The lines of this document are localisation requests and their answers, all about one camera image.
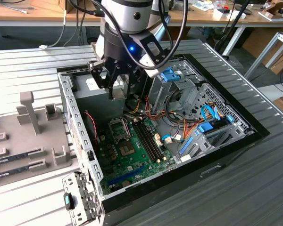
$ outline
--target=table leg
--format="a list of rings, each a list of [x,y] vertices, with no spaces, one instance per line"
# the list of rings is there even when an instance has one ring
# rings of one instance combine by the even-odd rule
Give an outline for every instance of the table leg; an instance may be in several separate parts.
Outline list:
[[[5,30],[4,27],[0,28],[0,34],[1,34],[1,37],[3,37],[3,38],[8,37],[8,34],[6,33],[6,30]]]
[[[227,47],[225,48],[223,52],[223,56],[228,56],[232,49],[234,48],[235,44],[237,43],[238,39],[242,35],[243,31],[245,29],[245,26],[238,27],[235,34],[233,35],[232,39],[228,43]]]
[[[268,63],[265,65],[266,68],[269,68],[276,59],[279,58],[279,55],[283,52],[283,45],[278,49],[278,51],[273,55],[272,58],[268,61]]]
[[[280,33],[277,32],[274,37],[271,39],[271,41],[268,43],[268,45],[264,48],[262,53],[258,56],[258,58],[255,60],[255,62],[250,66],[249,70],[245,73],[244,77],[247,79],[251,76],[251,74],[256,70],[256,68],[261,63],[262,59],[269,53],[269,51],[272,49],[272,47],[278,42],[278,37]]]

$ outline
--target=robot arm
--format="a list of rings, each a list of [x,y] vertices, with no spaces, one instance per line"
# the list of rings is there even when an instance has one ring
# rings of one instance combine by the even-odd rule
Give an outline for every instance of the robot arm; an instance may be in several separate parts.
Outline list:
[[[153,35],[155,30],[147,29],[167,16],[168,0],[105,0],[103,5],[91,1],[105,13],[105,20],[102,20],[102,37],[99,38],[103,51],[100,45],[96,47],[100,48],[96,52],[101,59],[88,66],[99,88],[108,89],[110,99],[113,99],[112,87],[119,75],[127,74],[129,85],[133,85],[139,77],[134,73],[137,67],[145,69],[152,78],[167,67],[181,40],[188,0],[184,1],[182,28],[171,50],[163,49]],[[105,78],[100,75],[103,68],[107,71]]]

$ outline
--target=floor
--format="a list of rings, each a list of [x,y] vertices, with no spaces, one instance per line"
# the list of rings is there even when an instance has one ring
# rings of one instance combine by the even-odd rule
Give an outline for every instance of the floor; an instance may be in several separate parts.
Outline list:
[[[0,30],[0,50],[37,48],[40,45],[53,44],[58,39],[61,29],[61,27],[6,27],[4,28],[4,31],[8,35],[6,38],[3,38],[1,36]],[[67,27],[64,32],[64,35],[62,36],[60,42],[56,45],[56,47],[63,46],[63,44],[72,36],[74,31],[74,27]],[[85,29],[83,29],[83,36],[84,38],[86,38]],[[206,41],[205,36],[197,28],[192,28],[188,36],[191,39],[200,39],[202,41]],[[68,46],[73,45],[79,45],[77,35],[75,35],[74,38],[68,43]],[[251,64],[255,61],[255,58],[242,48],[234,48],[231,52],[231,55],[235,56],[243,65],[244,68],[239,69],[242,74],[245,73],[249,69]],[[262,72],[264,72],[265,70],[266,68],[264,67],[264,65],[261,64],[254,72],[252,77],[262,74]],[[256,87],[263,87],[268,85],[274,85],[279,82],[279,76],[275,75],[272,71],[268,70],[264,72],[264,75],[262,75],[260,78],[255,79],[253,81],[253,84]]]

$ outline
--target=desk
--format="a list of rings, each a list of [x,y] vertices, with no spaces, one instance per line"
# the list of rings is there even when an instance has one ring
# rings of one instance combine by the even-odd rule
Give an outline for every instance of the desk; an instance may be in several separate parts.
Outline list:
[[[89,1],[86,2],[88,8],[92,8]],[[29,3],[20,3],[19,6],[27,6]],[[213,11],[204,12],[193,6],[190,6],[194,11],[189,11],[187,19],[187,27],[202,26],[202,27],[225,27],[227,18],[216,20],[213,17]],[[247,27],[283,27],[283,22],[269,22],[258,14],[259,10],[252,9],[253,15],[246,16],[246,19],[240,20],[236,27],[238,29],[234,33],[232,39],[227,45],[223,55],[229,55],[235,46],[236,42]],[[182,21],[182,11],[174,10],[169,12],[171,21],[169,26],[180,26]],[[83,13],[80,12],[79,18],[81,20]],[[62,26],[63,13],[54,12],[51,10],[35,7],[35,10],[29,10],[28,14],[20,13],[8,9],[0,5],[0,26]],[[75,26],[75,10],[72,10],[67,15],[67,26]],[[87,15],[85,17],[83,26],[100,26],[100,18]]]
[[[259,220],[258,225],[283,225],[283,113],[207,44],[183,40],[176,54],[184,53],[193,54],[271,134],[224,170],[121,225],[234,226]],[[1,88],[10,96],[5,112],[12,113],[18,92],[27,90],[36,96],[34,108],[46,102],[61,107],[55,68],[84,64],[93,57],[88,46],[0,51]],[[0,225],[71,225],[61,179],[78,170],[74,159],[68,168],[1,186]]]

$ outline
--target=silver robot arm segment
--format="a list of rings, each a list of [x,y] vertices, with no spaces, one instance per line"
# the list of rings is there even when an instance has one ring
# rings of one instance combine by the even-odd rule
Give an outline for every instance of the silver robot arm segment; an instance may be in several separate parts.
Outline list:
[[[142,59],[140,62],[142,62],[143,65],[152,67],[163,61],[169,53],[168,49],[162,49],[158,43],[164,31],[162,29],[163,26],[159,23],[160,14],[158,4],[161,3],[161,1],[162,0],[106,0],[103,3],[108,13],[110,13],[117,22],[125,41],[125,46],[118,35],[115,23],[106,14],[106,22],[102,19],[101,35],[96,45],[96,53],[101,60],[90,62],[89,69],[98,86],[109,90],[109,97],[111,99],[113,99],[112,87],[119,75],[127,74],[129,77],[129,85],[135,84],[139,77],[139,75],[135,73],[138,63],[134,62],[130,55],[132,55],[136,61]],[[163,1],[165,16],[167,16],[168,0]],[[159,35],[158,40],[153,35],[154,33]],[[103,67],[107,70],[106,78],[100,76]],[[154,77],[159,74],[161,70],[158,68],[156,70],[147,70],[147,72],[150,77]]]

